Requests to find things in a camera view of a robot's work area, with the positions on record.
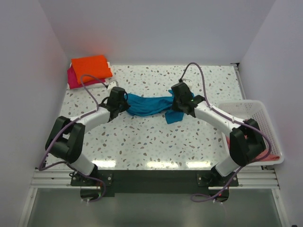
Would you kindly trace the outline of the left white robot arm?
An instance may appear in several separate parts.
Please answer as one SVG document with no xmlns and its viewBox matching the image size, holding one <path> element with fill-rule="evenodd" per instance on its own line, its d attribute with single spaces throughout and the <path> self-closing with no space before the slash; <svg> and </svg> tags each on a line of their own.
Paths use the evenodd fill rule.
<svg viewBox="0 0 303 227">
<path fill-rule="evenodd" d="M 109 96 L 97 104 L 95 110 L 74 118 L 58 117 L 46 142 L 46 153 L 81 173 L 81 179 L 86 185 L 94 185 L 98 181 L 98 167 L 82 154 L 84 136 L 126 111 L 130 107 L 127 99 L 125 89 L 113 87 Z"/>
</svg>

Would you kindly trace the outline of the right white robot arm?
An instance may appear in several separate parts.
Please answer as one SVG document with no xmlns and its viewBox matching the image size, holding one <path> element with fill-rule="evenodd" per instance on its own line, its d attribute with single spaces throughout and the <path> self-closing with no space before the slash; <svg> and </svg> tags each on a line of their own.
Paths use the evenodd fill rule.
<svg viewBox="0 0 303 227">
<path fill-rule="evenodd" d="M 203 120 L 229 138 L 229 155 L 212 168 L 211 181 L 217 186 L 228 180 L 228 175 L 247 164 L 266 150 L 263 134 L 253 119 L 237 118 L 211 105 L 206 97 L 193 96 L 184 82 L 171 87 L 174 99 L 172 110 Z"/>
</svg>

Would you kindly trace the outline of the blue t-shirt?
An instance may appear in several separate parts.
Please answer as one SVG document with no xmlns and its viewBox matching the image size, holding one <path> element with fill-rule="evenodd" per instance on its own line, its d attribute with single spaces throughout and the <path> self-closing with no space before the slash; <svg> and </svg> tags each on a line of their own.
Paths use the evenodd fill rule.
<svg viewBox="0 0 303 227">
<path fill-rule="evenodd" d="M 169 90 L 171 96 L 141 97 L 135 94 L 125 94 L 124 98 L 130 107 L 126 110 L 131 116 L 147 117 L 165 113 L 167 124 L 173 124 L 183 120 L 184 113 L 172 109 L 176 98 L 185 98 L 184 91 Z"/>
</svg>

